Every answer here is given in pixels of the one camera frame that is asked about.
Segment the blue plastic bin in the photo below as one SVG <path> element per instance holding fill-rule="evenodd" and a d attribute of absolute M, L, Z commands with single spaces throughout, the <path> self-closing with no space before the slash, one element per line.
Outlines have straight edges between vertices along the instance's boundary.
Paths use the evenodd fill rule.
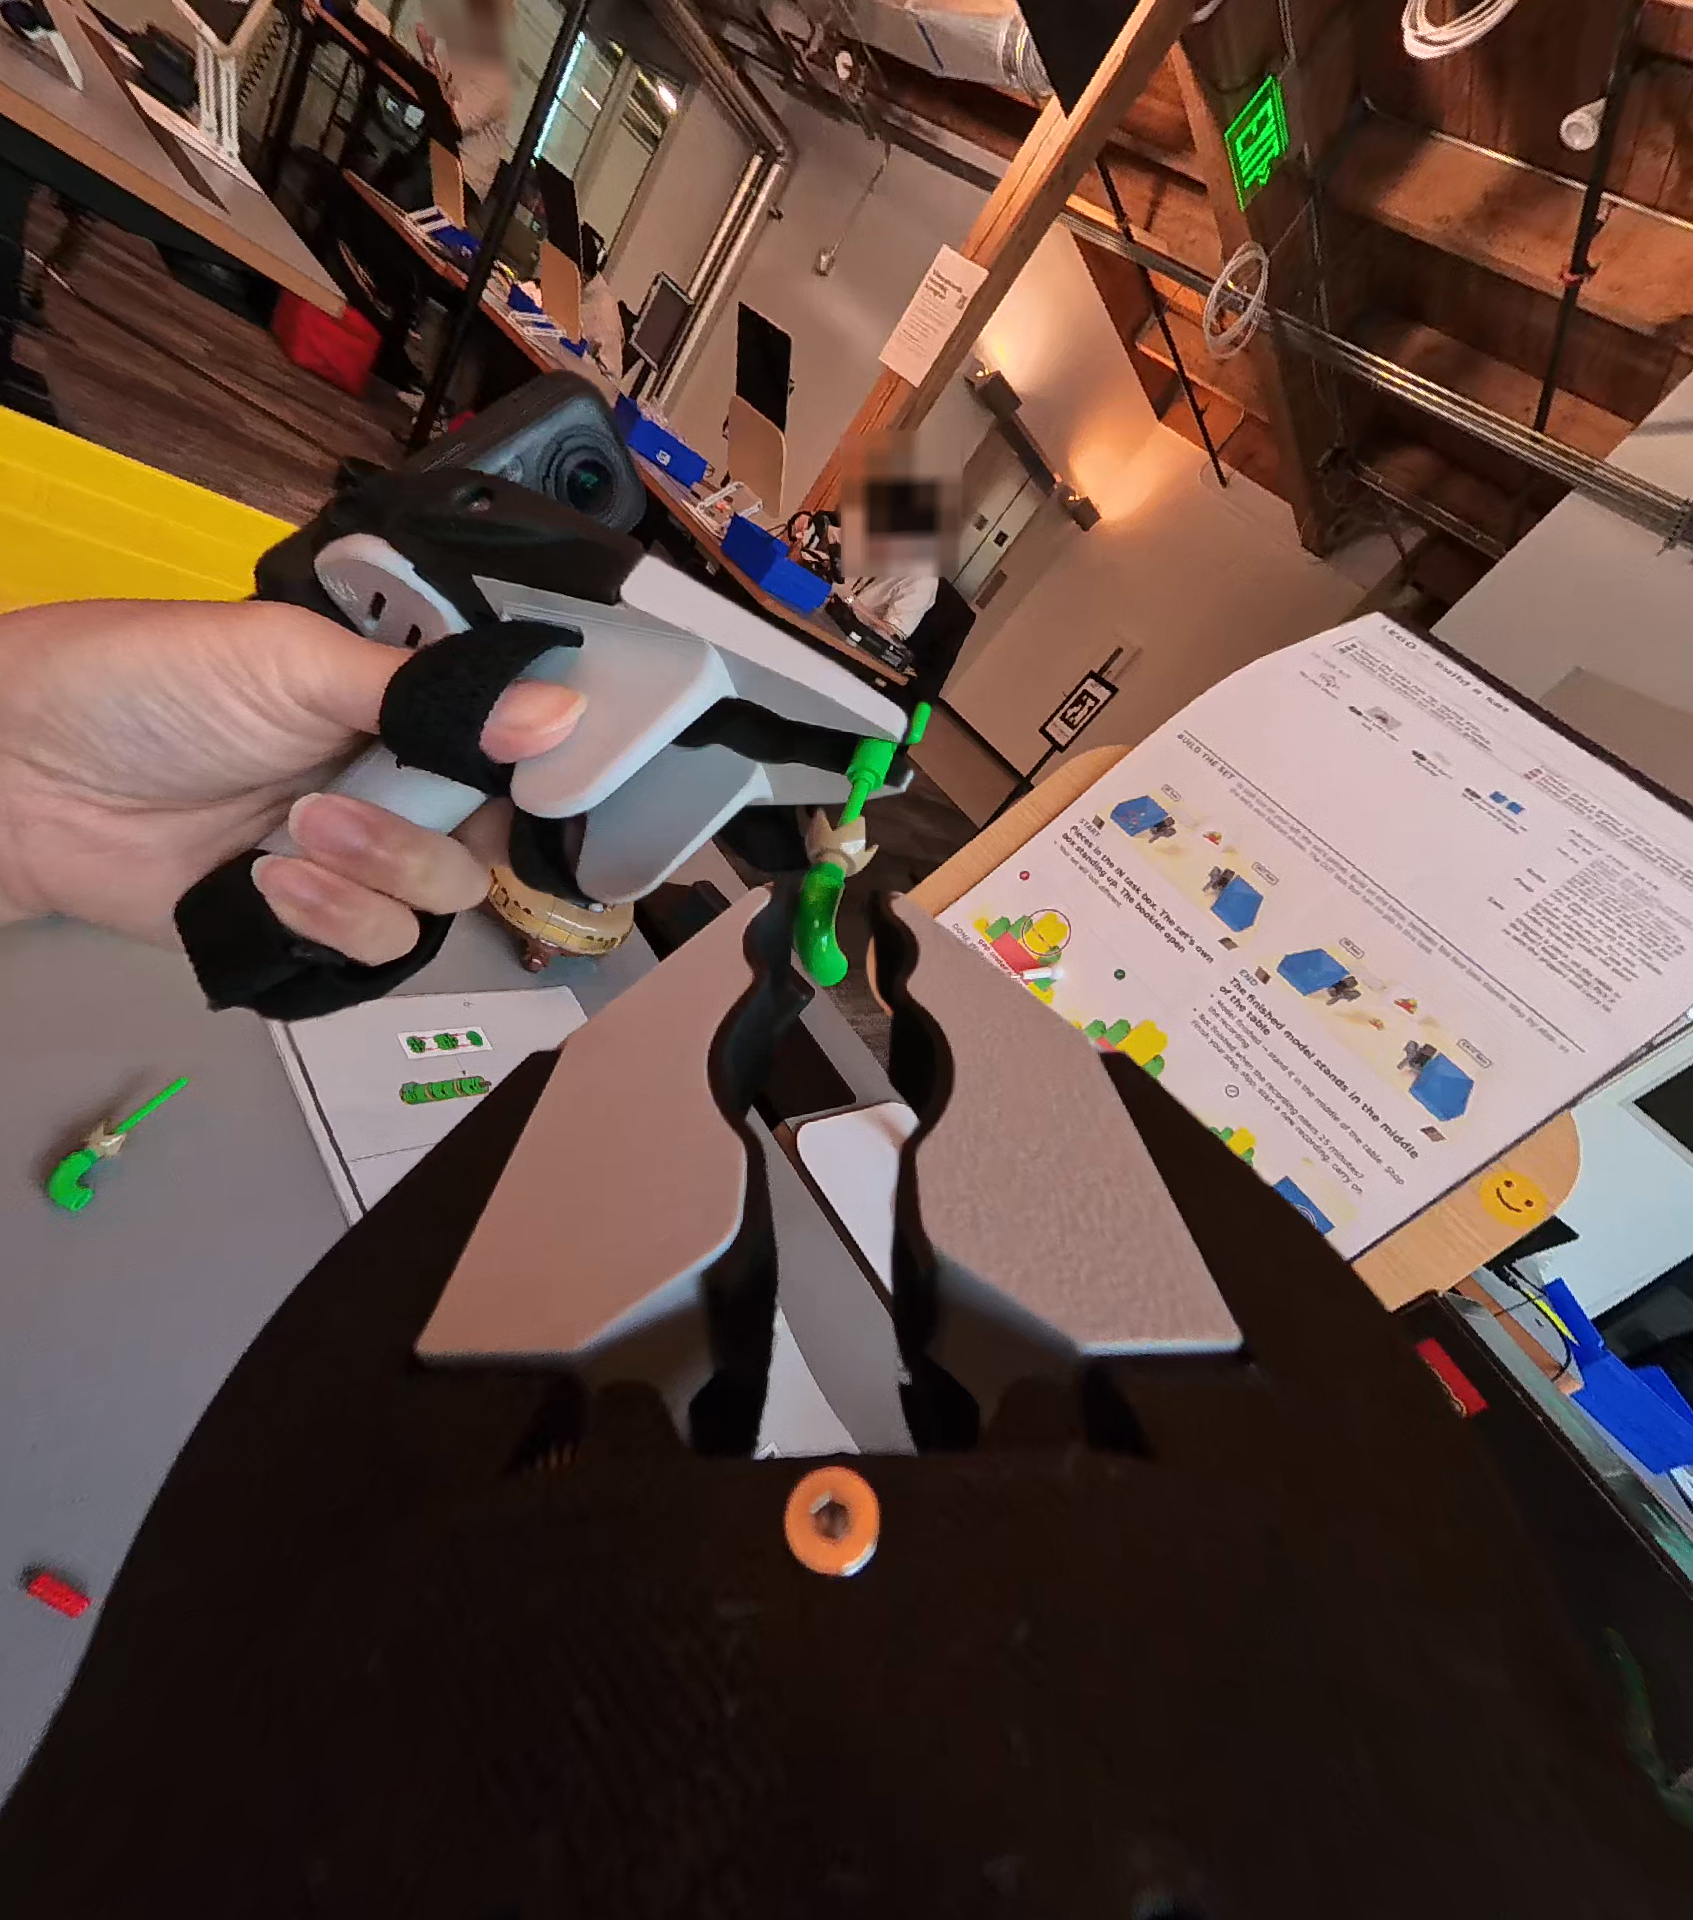
<path fill-rule="evenodd" d="M 786 541 L 752 518 L 730 518 L 719 553 L 735 572 L 789 613 L 809 616 L 821 613 L 830 599 L 830 585 L 800 565 Z"/>
<path fill-rule="evenodd" d="M 1559 1278 L 1539 1297 L 1579 1376 L 1581 1410 L 1651 1476 L 1693 1470 L 1693 1407 L 1661 1367 L 1630 1367 Z"/>
<path fill-rule="evenodd" d="M 639 461 L 666 472 L 671 481 L 686 491 L 704 481 L 708 461 L 692 451 L 691 445 L 679 441 L 660 421 L 646 414 L 637 400 L 619 397 L 615 403 L 615 419 L 621 438 Z"/>

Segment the person's left hand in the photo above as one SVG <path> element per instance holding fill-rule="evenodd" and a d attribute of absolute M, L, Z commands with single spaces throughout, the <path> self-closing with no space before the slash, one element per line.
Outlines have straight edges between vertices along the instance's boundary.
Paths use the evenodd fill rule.
<path fill-rule="evenodd" d="M 388 646 L 266 602 L 0 615 L 0 929 L 66 919 L 177 945 L 173 911 L 286 831 L 255 876 L 296 937 L 382 967 L 486 899 L 497 824 L 429 831 L 321 791 L 378 731 Z"/>

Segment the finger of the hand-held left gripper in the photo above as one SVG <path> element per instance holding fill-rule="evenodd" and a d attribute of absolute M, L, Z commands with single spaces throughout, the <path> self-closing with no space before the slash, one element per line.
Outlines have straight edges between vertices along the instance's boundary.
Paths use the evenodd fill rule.
<path fill-rule="evenodd" d="M 505 620 L 570 634 L 522 672 L 585 698 L 573 734 L 517 767 L 525 815 L 590 813 L 675 748 L 814 774 L 828 796 L 864 743 L 901 748 L 913 729 L 896 694 L 666 562 L 634 567 L 629 607 L 485 574 L 475 587 Z"/>
<path fill-rule="evenodd" d="M 573 879 L 601 905 L 641 900 L 751 807 L 838 807 L 847 774 L 751 756 L 656 756 L 585 810 Z"/>

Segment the white paper notice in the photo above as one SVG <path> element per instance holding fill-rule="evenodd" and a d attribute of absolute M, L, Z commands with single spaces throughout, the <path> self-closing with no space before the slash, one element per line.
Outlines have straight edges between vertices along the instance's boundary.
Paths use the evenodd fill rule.
<path fill-rule="evenodd" d="M 916 390 L 985 283 L 985 267 L 953 247 L 941 247 L 887 337 L 881 366 Z"/>

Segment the red box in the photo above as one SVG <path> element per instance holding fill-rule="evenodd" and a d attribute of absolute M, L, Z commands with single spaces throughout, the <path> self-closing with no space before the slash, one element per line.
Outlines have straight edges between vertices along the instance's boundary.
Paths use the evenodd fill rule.
<path fill-rule="evenodd" d="M 381 334 L 352 309 L 331 316 L 282 290 L 274 302 L 271 332 L 291 365 L 346 397 L 365 397 L 374 380 Z"/>

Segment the brown lego pot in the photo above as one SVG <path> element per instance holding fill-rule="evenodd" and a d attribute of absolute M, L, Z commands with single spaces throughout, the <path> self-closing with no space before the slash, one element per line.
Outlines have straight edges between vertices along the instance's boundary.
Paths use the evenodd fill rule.
<path fill-rule="evenodd" d="M 522 881 L 511 866 L 489 868 L 486 911 L 511 935 L 522 973 L 542 975 L 559 963 L 596 963 L 634 933 L 634 908 L 573 902 Z"/>

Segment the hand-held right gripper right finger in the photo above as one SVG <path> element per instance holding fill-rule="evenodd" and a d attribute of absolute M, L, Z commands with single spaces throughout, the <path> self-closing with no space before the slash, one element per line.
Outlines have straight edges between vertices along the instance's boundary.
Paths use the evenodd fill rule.
<path fill-rule="evenodd" d="M 1242 1360 L 1113 1068 L 1024 986 L 902 894 L 871 919 L 901 1150 L 891 1313 L 919 1452 L 980 1445 L 1050 1387 L 1076 1429 L 1121 1426 L 1121 1372 Z"/>

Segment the green exit sign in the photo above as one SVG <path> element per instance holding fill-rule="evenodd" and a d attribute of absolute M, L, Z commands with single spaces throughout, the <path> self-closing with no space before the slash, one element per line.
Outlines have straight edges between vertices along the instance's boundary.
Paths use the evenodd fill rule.
<path fill-rule="evenodd" d="M 1266 72 L 1225 126 L 1228 174 L 1240 210 L 1268 187 L 1290 152 L 1282 78 Z"/>

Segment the green lego bamboo stem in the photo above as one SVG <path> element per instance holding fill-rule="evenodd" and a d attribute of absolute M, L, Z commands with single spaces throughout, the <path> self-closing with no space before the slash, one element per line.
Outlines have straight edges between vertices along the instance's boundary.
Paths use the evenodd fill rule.
<path fill-rule="evenodd" d="M 87 1213 L 95 1200 L 92 1180 L 96 1172 L 115 1162 L 124 1152 L 129 1141 L 153 1117 L 160 1115 L 174 1098 L 188 1090 L 188 1087 L 188 1076 L 177 1076 L 136 1109 L 109 1117 L 89 1129 L 82 1141 L 48 1170 L 42 1185 L 42 1194 L 48 1205 L 72 1217 Z"/>
<path fill-rule="evenodd" d="M 837 816 L 821 809 L 811 815 L 806 849 L 809 872 L 803 879 L 793 923 L 793 951 L 816 986 L 838 986 L 851 973 L 851 961 L 838 940 L 838 914 L 844 888 L 858 876 L 877 847 L 867 839 L 864 809 L 891 784 L 894 761 L 916 748 L 930 724 L 933 707 L 921 700 L 910 709 L 901 739 L 864 737 L 851 756 L 849 791 Z"/>

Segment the black metal pole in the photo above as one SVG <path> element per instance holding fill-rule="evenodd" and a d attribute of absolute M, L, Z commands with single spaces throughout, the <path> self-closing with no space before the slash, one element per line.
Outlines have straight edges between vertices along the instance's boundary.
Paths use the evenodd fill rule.
<path fill-rule="evenodd" d="M 589 2 L 564 5 L 560 29 L 548 50 L 539 85 L 535 87 L 530 104 L 522 119 L 520 135 L 508 152 L 507 165 L 500 168 L 499 178 L 495 181 L 493 193 L 480 196 L 483 226 L 477 229 L 478 249 L 472 268 L 467 275 L 458 306 L 452 310 L 444 344 L 427 379 L 425 395 L 414 413 L 407 438 L 409 453 L 421 453 L 427 449 L 432 443 L 434 433 L 442 429 L 442 423 L 449 414 L 446 403 L 452 397 L 461 363 L 465 360 L 475 339 L 485 290 L 497 276 L 499 257 L 507 247 L 508 229 L 522 202 L 526 178 L 533 174 L 541 136 L 546 133 L 550 123 L 563 78 L 570 67 L 570 57 L 576 50 L 576 43 L 582 38 L 589 13 Z"/>

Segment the lego instruction booklet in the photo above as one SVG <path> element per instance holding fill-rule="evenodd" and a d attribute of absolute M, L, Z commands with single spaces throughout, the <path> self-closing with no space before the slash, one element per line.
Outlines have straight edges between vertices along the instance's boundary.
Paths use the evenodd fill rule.
<path fill-rule="evenodd" d="M 528 1058 L 585 1022 L 560 986 L 384 996 L 266 1025 L 314 1148 L 351 1222 Z"/>

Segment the long wooden workbench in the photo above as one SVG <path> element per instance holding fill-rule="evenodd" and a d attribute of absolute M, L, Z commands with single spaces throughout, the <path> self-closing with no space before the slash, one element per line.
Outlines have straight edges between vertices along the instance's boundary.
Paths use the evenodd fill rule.
<path fill-rule="evenodd" d="M 440 289 L 454 295 L 465 292 L 471 271 L 458 267 L 450 252 L 432 245 L 429 233 L 412 217 L 405 214 L 378 189 L 360 181 L 352 171 L 343 174 L 352 198 L 378 220 L 382 229 L 395 235 L 405 250 L 425 267 L 427 275 Z M 525 316 L 513 313 L 507 305 L 483 301 L 478 306 L 480 324 L 489 334 L 507 343 L 515 358 L 526 360 L 535 374 L 550 379 L 559 373 L 570 373 L 593 386 L 604 400 L 615 400 L 616 390 L 599 376 L 590 360 L 580 360 L 560 344 L 560 337 L 550 324 L 533 329 Z M 680 570 L 702 579 L 728 601 L 739 599 L 752 613 L 759 613 L 771 626 L 800 641 L 812 648 L 824 651 L 843 665 L 851 667 L 858 678 L 881 685 L 888 692 L 925 694 L 910 665 L 893 665 L 879 651 L 867 648 L 856 636 L 851 636 L 823 613 L 800 613 L 789 602 L 763 588 L 735 567 L 732 557 L 719 547 L 714 529 L 697 512 L 697 501 L 676 479 L 641 454 L 634 458 L 649 496 L 643 512 L 639 541 L 646 549 L 658 550 L 665 560 Z"/>

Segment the wooden table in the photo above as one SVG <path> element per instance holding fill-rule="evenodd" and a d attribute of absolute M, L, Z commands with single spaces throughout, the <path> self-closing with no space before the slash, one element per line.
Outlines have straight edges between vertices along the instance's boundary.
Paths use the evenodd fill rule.
<path fill-rule="evenodd" d="M 201 243 L 295 298 L 339 316 L 344 301 L 273 201 L 167 133 L 121 78 L 85 5 L 50 5 L 82 75 L 70 85 L 0 27 L 0 162 L 116 229 L 179 249 Z"/>

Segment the black monitor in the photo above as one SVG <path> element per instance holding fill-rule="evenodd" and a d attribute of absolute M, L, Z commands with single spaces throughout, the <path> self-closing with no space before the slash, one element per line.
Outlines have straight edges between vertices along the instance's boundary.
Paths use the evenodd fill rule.
<path fill-rule="evenodd" d="M 793 395 L 790 334 L 744 301 L 735 314 L 735 398 L 784 429 Z"/>

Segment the printed instruction sheet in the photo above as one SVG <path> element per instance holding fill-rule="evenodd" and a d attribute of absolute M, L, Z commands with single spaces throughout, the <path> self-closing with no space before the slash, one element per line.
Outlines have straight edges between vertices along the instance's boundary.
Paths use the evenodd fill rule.
<path fill-rule="evenodd" d="M 1385 616 L 1194 698 L 941 923 L 1339 1254 L 1693 1009 L 1693 813 Z"/>

